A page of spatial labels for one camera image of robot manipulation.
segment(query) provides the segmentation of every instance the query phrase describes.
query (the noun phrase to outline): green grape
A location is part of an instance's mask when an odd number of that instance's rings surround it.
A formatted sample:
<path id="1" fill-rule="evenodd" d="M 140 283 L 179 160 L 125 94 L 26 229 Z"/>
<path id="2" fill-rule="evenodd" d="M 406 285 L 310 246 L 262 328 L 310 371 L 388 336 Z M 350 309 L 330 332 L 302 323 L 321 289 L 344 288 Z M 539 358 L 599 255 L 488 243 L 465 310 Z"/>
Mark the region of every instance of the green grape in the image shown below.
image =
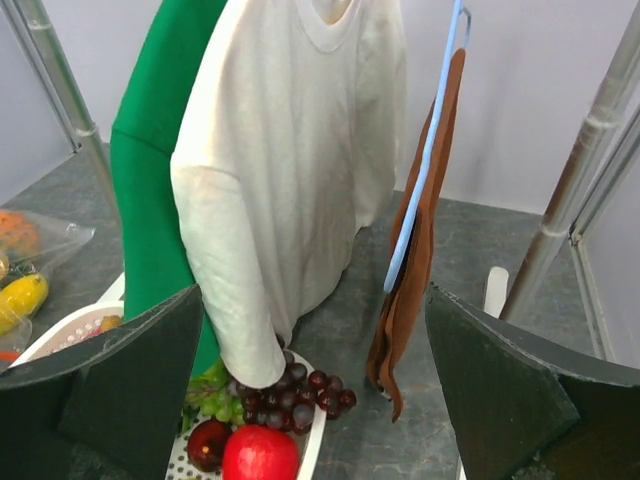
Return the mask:
<path id="1" fill-rule="evenodd" d="M 189 386 L 187 388 L 188 390 L 202 390 L 206 386 L 207 382 L 204 379 L 195 377 L 189 380 Z"/>
<path id="2" fill-rule="evenodd" d="M 231 411 L 234 415 L 240 415 L 244 413 L 244 408 L 242 407 L 242 401 L 239 398 L 234 398 L 231 400 Z"/>
<path id="3" fill-rule="evenodd" d="M 215 401 L 215 397 L 208 397 L 200 407 L 200 412 L 206 417 L 213 417 L 219 409 L 220 407 Z"/>
<path id="4" fill-rule="evenodd" d="M 229 395 L 225 388 L 221 388 L 220 390 L 218 390 L 213 394 L 213 397 L 220 407 L 228 406 L 231 402 L 231 395 Z"/>
<path id="5" fill-rule="evenodd" d="M 219 358 L 219 359 L 218 359 L 218 361 L 217 361 L 216 363 L 214 363 L 211 367 L 209 367 L 209 369 L 208 369 L 208 370 L 206 370 L 206 371 L 202 374 L 202 376 L 203 376 L 203 377 L 206 377 L 206 378 L 210 378 L 210 377 L 211 377 L 211 375 L 215 375 L 215 374 L 220 373 L 220 372 L 225 372 L 225 373 L 227 373 L 227 369 L 226 369 L 226 367 L 224 366 L 224 363 L 222 362 L 222 359 L 221 359 L 221 358 Z"/>
<path id="6" fill-rule="evenodd" d="M 222 407 L 220 410 L 216 412 L 216 420 L 218 420 L 219 422 L 226 423 L 229 420 L 231 420 L 232 416 L 233 416 L 233 413 L 231 412 L 231 409 L 227 405 L 225 405 L 224 407 Z"/>
<path id="7" fill-rule="evenodd" d="M 195 395 L 187 396 L 186 402 L 189 406 L 200 408 L 207 401 L 206 392 L 199 392 Z"/>
<path id="8" fill-rule="evenodd" d="M 215 387 L 215 388 L 224 387 L 228 381 L 229 381 L 229 374 L 227 373 L 226 370 L 219 370 L 216 372 L 212 372 L 211 375 L 209 375 L 209 383 L 211 384 L 212 387 Z"/>
<path id="9" fill-rule="evenodd" d="M 244 417 L 242 416 L 242 414 L 236 414 L 231 417 L 231 423 L 233 423 L 236 427 L 241 427 L 242 425 L 244 425 Z"/>

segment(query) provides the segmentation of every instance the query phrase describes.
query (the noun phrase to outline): metal pole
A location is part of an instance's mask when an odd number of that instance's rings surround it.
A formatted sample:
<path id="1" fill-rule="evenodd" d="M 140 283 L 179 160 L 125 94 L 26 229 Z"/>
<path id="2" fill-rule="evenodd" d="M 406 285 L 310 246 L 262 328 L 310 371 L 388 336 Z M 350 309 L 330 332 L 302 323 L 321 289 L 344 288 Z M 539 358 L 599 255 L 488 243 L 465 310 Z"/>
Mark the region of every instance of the metal pole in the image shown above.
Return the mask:
<path id="1" fill-rule="evenodd" d="M 64 109 L 64 105 L 62 105 L 58 92 L 53 85 L 49 72 L 44 66 L 42 58 L 40 58 L 40 53 L 36 48 L 31 32 L 29 32 L 29 29 L 24 23 L 24 18 L 22 18 L 13 0 L 0 0 L 0 9 L 4 11 L 9 25 L 18 39 L 18 43 L 20 43 L 20 46 L 25 52 L 27 60 L 36 73 L 38 80 L 40 80 L 49 103 L 53 107 L 62 129 L 69 139 L 69 143 L 71 143 L 71 148 L 73 148 L 74 153 L 77 152 L 80 148 L 78 137 L 75 134 L 73 125 L 71 125 L 71 120 L 69 120 L 69 115 Z"/>
<path id="2" fill-rule="evenodd" d="M 529 246 L 500 318 L 519 318 L 542 283 L 551 262 L 568 237 L 599 161 L 621 123 L 640 69 L 640 3 L 611 60 L 591 110 L 583 121 L 569 159 L 538 230 Z"/>
<path id="3" fill-rule="evenodd" d="M 581 241 L 598 220 L 611 200 L 613 192 L 620 186 L 635 161 L 638 160 L 637 154 L 640 152 L 638 149 L 640 149 L 640 105 L 633 113 L 633 117 L 618 140 L 607 163 L 602 167 L 598 179 L 571 227 L 573 242 Z"/>
<path id="4" fill-rule="evenodd" d="M 73 76 L 49 15 L 40 0 L 12 0 L 27 26 L 53 87 L 69 116 L 82 150 L 93 165 L 98 183 L 116 221 L 120 222 L 109 158 L 102 144 L 98 127 L 91 118 Z"/>

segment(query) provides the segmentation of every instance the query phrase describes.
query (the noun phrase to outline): white colander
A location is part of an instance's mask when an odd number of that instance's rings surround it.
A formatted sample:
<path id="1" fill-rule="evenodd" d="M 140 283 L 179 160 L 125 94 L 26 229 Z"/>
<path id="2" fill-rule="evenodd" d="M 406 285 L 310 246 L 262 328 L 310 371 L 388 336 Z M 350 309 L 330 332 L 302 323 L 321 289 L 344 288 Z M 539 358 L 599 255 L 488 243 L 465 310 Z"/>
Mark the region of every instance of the white colander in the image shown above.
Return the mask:
<path id="1" fill-rule="evenodd" d="M 99 302 L 94 305 L 81 308 L 80 310 L 77 310 L 63 318 L 47 330 L 42 337 L 40 337 L 22 355 L 20 355 L 12 366 L 46 357 L 47 355 L 62 350 L 63 348 L 81 342 L 100 326 L 100 322 L 104 317 L 109 315 L 122 315 L 123 312 L 124 304 L 120 300 Z M 313 367 L 304 358 L 297 355 L 295 352 L 292 353 L 296 362 L 304 364 L 307 367 L 307 371 L 313 371 Z M 200 416 L 198 418 L 198 423 L 206 419 L 206 417 Z M 316 407 L 309 434 L 303 437 L 292 435 L 292 438 L 296 440 L 298 448 L 302 454 L 298 480 L 311 480 L 313 477 L 313 471 L 316 466 L 316 461 L 318 460 L 318 453 L 320 452 L 325 423 L 326 413 Z M 196 478 L 198 480 L 222 479 L 222 475 L 202 473 L 189 464 L 186 454 L 189 433 L 191 432 L 176 438 L 173 443 L 166 480 L 186 480 L 188 478 Z"/>

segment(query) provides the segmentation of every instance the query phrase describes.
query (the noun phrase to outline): white t-shirt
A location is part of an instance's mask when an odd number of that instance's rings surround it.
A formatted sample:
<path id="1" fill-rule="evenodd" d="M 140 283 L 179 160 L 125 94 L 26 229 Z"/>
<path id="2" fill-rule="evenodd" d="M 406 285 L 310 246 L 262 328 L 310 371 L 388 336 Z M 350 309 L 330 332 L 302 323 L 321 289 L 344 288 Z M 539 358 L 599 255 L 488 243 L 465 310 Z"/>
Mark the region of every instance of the white t-shirt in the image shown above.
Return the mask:
<path id="1" fill-rule="evenodd" d="M 335 289 L 357 231 L 388 205 L 405 95 L 397 0 L 227 2 L 171 179 L 189 263 L 240 382 L 279 379 L 274 330 L 289 343 Z"/>

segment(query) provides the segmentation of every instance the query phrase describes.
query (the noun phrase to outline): grape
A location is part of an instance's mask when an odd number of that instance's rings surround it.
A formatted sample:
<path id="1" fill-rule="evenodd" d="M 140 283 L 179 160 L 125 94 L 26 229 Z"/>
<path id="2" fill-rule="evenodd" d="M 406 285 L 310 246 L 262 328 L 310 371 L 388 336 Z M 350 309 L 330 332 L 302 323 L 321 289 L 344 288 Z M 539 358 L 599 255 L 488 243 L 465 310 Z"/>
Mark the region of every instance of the grape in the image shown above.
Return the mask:
<path id="1" fill-rule="evenodd" d="M 293 415 L 291 415 L 290 412 L 283 412 L 283 416 L 284 416 L 284 421 L 282 423 L 282 427 L 280 428 L 280 430 L 282 430 L 285 433 L 288 433 L 291 430 L 293 430 Z"/>
<path id="2" fill-rule="evenodd" d="M 235 414 L 233 417 L 231 417 L 231 423 L 236 427 L 241 427 L 245 423 L 244 416 L 242 414 Z"/>
<path id="3" fill-rule="evenodd" d="M 243 385 L 238 382 L 238 385 L 236 387 L 236 393 L 240 398 L 246 398 L 249 395 L 251 395 L 253 392 L 254 392 L 253 388 L 247 387 L 246 385 Z"/>
<path id="4" fill-rule="evenodd" d="M 293 409 L 294 426 L 304 427 L 311 425 L 311 422 L 313 422 L 313 407 L 306 403 L 296 405 L 296 408 Z"/>
<path id="5" fill-rule="evenodd" d="M 330 375 L 327 382 L 327 389 L 333 390 L 336 393 L 340 393 L 344 388 L 344 382 L 335 375 Z"/>
<path id="6" fill-rule="evenodd" d="M 289 350 L 285 350 L 284 360 L 285 362 L 287 362 L 287 365 L 291 365 L 293 362 L 296 361 L 296 358 L 293 356 L 293 353 L 291 353 Z"/>
<path id="7" fill-rule="evenodd" d="M 222 388 L 227 383 L 229 374 L 226 370 L 216 370 L 209 375 L 209 383 L 214 388 Z"/>
<path id="8" fill-rule="evenodd" d="M 293 433 L 295 433 L 296 435 L 306 435 L 310 431 L 311 431 L 311 424 L 306 425 L 304 427 L 300 425 L 296 425 L 295 423 L 293 424 Z"/>
<path id="9" fill-rule="evenodd" d="M 248 397 L 242 400 L 242 406 L 245 410 L 249 410 L 252 412 L 257 411 L 262 405 L 262 395 L 260 392 L 253 392 Z"/>
<path id="10" fill-rule="evenodd" d="M 335 410 L 329 410 L 327 411 L 327 420 L 337 420 L 338 418 L 340 418 L 340 414 L 342 412 L 340 411 L 340 407 L 336 408 Z"/>
<path id="11" fill-rule="evenodd" d="M 238 398 L 234 398 L 231 400 L 231 411 L 234 415 L 242 415 L 244 412 L 244 407 L 242 406 L 242 402 Z"/>
<path id="12" fill-rule="evenodd" d="M 289 367 L 289 374 L 294 382 L 300 382 L 307 378 L 307 367 L 301 363 L 294 363 Z"/>
<path id="13" fill-rule="evenodd" d="M 244 419 L 244 423 L 247 425 L 253 425 L 258 421 L 258 413 L 245 410 L 242 414 L 242 418 Z"/>
<path id="14" fill-rule="evenodd" d="M 291 375 L 289 375 L 289 372 L 285 370 L 282 376 L 280 377 L 280 380 L 278 380 L 274 385 L 274 388 L 277 391 L 281 392 L 282 390 L 286 390 L 287 388 L 289 388 L 292 384 L 293 384 L 293 379 L 291 378 Z"/>
<path id="15" fill-rule="evenodd" d="M 220 372 L 225 372 L 227 373 L 227 369 L 224 366 L 224 362 L 222 361 L 222 358 L 218 358 L 218 360 L 216 361 L 216 363 L 214 363 L 213 365 L 211 365 L 211 367 L 205 371 L 202 376 L 203 377 L 207 377 L 207 378 L 211 378 L 212 375 L 217 375 Z"/>
<path id="16" fill-rule="evenodd" d="M 259 410 L 256 415 L 256 425 L 264 427 L 267 423 L 267 412 L 265 410 Z"/>
<path id="17" fill-rule="evenodd" d="M 205 417 L 213 417 L 216 414 L 217 410 L 218 410 L 218 404 L 215 401 L 215 398 L 213 397 L 207 398 L 205 402 L 202 404 L 202 407 L 200 407 L 200 412 Z"/>
<path id="18" fill-rule="evenodd" d="M 233 413 L 231 412 L 231 409 L 228 405 L 223 406 L 216 412 L 216 420 L 222 423 L 227 423 L 228 421 L 230 421 L 232 416 Z"/>
<path id="19" fill-rule="evenodd" d="M 318 397 L 317 403 L 318 406 L 325 412 L 335 411 L 340 407 L 340 400 L 338 399 L 338 395 L 331 390 L 322 392 Z"/>
<path id="20" fill-rule="evenodd" d="M 351 410 L 357 403 L 358 400 L 353 390 L 343 390 L 340 392 L 340 406 L 343 410 Z"/>
<path id="21" fill-rule="evenodd" d="M 269 392 L 264 399 L 264 403 L 269 408 L 275 408 L 278 406 L 278 394 L 276 392 Z"/>
<path id="22" fill-rule="evenodd" d="M 280 408 L 286 410 L 287 412 L 290 412 L 296 405 L 298 396 L 293 390 L 286 390 L 280 394 L 280 398 L 278 400 L 278 405 L 280 406 Z"/>
<path id="23" fill-rule="evenodd" d="M 298 400 L 302 403 L 314 405 L 318 397 L 314 388 L 306 383 L 298 386 Z"/>
<path id="24" fill-rule="evenodd" d="M 317 392 L 327 387 L 327 374 L 321 370 L 314 370 L 309 375 L 309 385 L 316 389 Z"/>
<path id="25" fill-rule="evenodd" d="M 284 415 L 281 410 L 273 410 L 267 414 L 267 427 L 280 430 L 284 425 Z"/>
<path id="26" fill-rule="evenodd" d="M 229 384 L 227 385 L 227 393 L 232 397 L 238 396 L 238 381 L 235 378 L 229 380 Z"/>
<path id="27" fill-rule="evenodd" d="M 231 397 L 227 393 L 227 390 L 224 388 L 221 388 L 216 393 L 214 393 L 213 398 L 215 398 L 216 403 L 220 407 L 227 405 L 231 401 Z"/>

